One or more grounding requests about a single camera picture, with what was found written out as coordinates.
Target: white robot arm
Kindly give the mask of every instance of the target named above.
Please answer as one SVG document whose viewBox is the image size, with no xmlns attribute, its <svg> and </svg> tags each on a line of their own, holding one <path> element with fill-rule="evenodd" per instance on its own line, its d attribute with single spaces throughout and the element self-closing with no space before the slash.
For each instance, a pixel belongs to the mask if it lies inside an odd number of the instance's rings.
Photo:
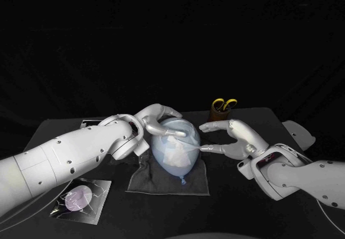
<svg viewBox="0 0 345 239">
<path fill-rule="evenodd" d="M 240 120 L 224 120 L 199 126 L 202 132 L 227 130 L 238 141 L 229 145 L 203 145 L 201 151 L 225 154 L 241 160 L 237 168 L 276 201 L 299 189 L 328 206 L 345 209 L 345 163 L 305 157 L 284 144 L 267 142 Z"/>
<path fill-rule="evenodd" d="M 131 152 L 141 155 L 149 149 L 144 128 L 153 134 L 185 137 L 185 132 L 160 126 L 157 120 L 163 115 L 182 117 L 170 107 L 153 104 L 134 116 L 111 116 L 98 125 L 61 135 L 27 152 L 0 160 L 0 217 L 94 169 L 107 153 L 115 160 Z"/>
</svg>

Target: yellow scissors handle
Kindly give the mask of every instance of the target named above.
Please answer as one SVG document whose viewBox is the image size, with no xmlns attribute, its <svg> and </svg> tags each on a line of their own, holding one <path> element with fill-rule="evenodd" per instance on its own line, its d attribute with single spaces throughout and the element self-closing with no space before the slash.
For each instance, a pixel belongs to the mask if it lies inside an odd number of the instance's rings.
<svg viewBox="0 0 345 239">
<path fill-rule="evenodd" d="M 216 99 L 212 103 L 212 106 L 214 106 L 215 110 L 219 110 L 224 106 L 224 99 L 222 98 Z"/>
<path fill-rule="evenodd" d="M 237 100 L 235 100 L 235 99 L 229 99 L 229 100 L 227 101 L 225 105 L 222 106 L 222 110 L 224 110 L 224 111 L 227 110 L 227 108 L 229 108 L 228 104 L 229 104 L 231 102 L 235 102 L 235 104 L 237 104 Z"/>
</svg>

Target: black table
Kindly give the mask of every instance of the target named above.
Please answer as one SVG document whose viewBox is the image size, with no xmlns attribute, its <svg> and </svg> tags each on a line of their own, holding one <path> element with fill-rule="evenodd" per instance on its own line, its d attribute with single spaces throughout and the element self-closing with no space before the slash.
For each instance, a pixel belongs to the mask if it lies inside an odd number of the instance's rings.
<svg viewBox="0 0 345 239">
<path fill-rule="evenodd" d="M 208 111 L 182 114 L 196 128 L 206 122 Z M 303 153 L 268 108 L 235 109 L 228 118 L 242 120 L 270 145 L 283 143 Z M 76 130 L 82 120 L 46 120 L 24 150 Z M 235 142 L 224 130 L 209 133 L 199 131 L 199 135 L 202 144 Z M 108 158 L 108 163 L 102 163 L 81 176 L 113 181 L 98 225 L 49 218 L 53 207 L 50 203 L 27 221 L 1 232 L 0 238 L 27 236 L 36 239 L 163 239 L 199 232 L 227 232 L 273 239 L 342 238 L 342 233 L 322 213 L 316 199 L 306 192 L 299 190 L 283 200 L 274 201 L 255 181 L 247 180 L 238 172 L 237 160 L 221 154 L 203 154 L 211 196 L 126 193 L 130 177 L 137 170 L 136 164 L 118 163 L 120 161 L 114 164 Z M 56 197 L 65 185 L 49 191 L 39 203 L 32 205 L 27 214 Z"/>
</svg>

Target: inflated balloon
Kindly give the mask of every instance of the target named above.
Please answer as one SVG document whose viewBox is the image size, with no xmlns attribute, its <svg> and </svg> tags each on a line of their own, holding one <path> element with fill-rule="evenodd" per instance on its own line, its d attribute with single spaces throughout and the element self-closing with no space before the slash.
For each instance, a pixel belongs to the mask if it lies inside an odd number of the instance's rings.
<svg viewBox="0 0 345 239">
<path fill-rule="evenodd" d="M 189 173 L 199 154 L 199 134 L 185 119 L 170 118 L 162 121 L 163 126 L 170 129 L 183 130 L 186 137 L 160 136 L 151 137 L 153 156 L 163 169 L 180 177 L 185 184 L 183 176 Z"/>
</svg>

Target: pen holder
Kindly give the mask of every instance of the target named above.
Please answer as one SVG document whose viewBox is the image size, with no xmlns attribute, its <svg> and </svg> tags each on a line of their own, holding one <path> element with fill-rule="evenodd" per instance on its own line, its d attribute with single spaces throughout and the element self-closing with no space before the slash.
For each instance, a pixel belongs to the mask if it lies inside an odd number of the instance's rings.
<svg viewBox="0 0 345 239">
<path fill-rule="evenodd" d="M 228 110 L 224 111 L 224 112 L 219 112 L 219 111 L 215 109 L 214 104 L 212 104 L 212 105 L 211 105 L 211 111 L 209 111 L 208 122 L 227 120 L 229 111 L 231 111 L 231 109 L 228 109 Z"/>
</svg>

